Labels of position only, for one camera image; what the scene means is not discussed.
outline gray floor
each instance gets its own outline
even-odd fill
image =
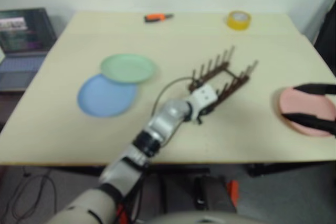
[[[238,213],[271,224],[335,224],[336,223],[336,177],[334,164],[325,164],[290,172],[249,178],[241,166],[211,166],[214,175],[225,175],[229,179],[238,179],[240,199]],[[42,174],[43,168],[28,167],[33,175]],[[3,178],[0,188],[0,215],[11,198],[13,190],[22,177],[20,167],[10,167]],[[97,178],[54,170],[51,177],[57,186],[58,209],[64,207],[87,188],[97,184]],[[183,209],[186,202],[174,202],[179,193],[178,187],[168,183],[169,207]],[[36,197],[38,183],[33,183],[18,204],[21,210]],[[42,200],[35,215],[22,221],[22,224],[44,223],[53,213],[53,191],[46,186]],[[6,224],[15,223],[11,215]]]

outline white table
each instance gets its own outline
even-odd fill
[[[304,136],[279,120],[279,90],[307,82],[335,82],[309,41],[284,14],[253,14],[246,31],[234,31],[217,13],[176,14],[144,24],[143,14],[80,12],[47,56],[0,135],[0,164],[101,165],[117,158],[150,118],[156,95],[168,82],[236,46],[230,70],[254,60],[251,80],[202,125],[183,124],[156,163],[301,162],[336,159],[334,137]],[[112,54],[152,59],[156,78],[140,85],[132,108],[121,116],[84,114],[76,97]],[[217,83],[224,84],[223,74]],[[169,98],[187,95],[187,83]]]

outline yellow tape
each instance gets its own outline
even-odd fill
[[[251,16],[240,10],[235,10],[229,13],[226,24],[228,27],[235,30],[245,30],[251,22]]]

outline laptop screen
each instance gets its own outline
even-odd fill
[[[4,53],[49,51],[56,39],[44,8],[0,11],[0,47]]]

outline screwdriver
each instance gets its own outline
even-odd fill
[[[145,22],[158,22],[158,21],[164,21],[167,18],[174,17],[173,14],[164,14],[164,13],[155,13],[155,14],[149,14],[144,17]]]

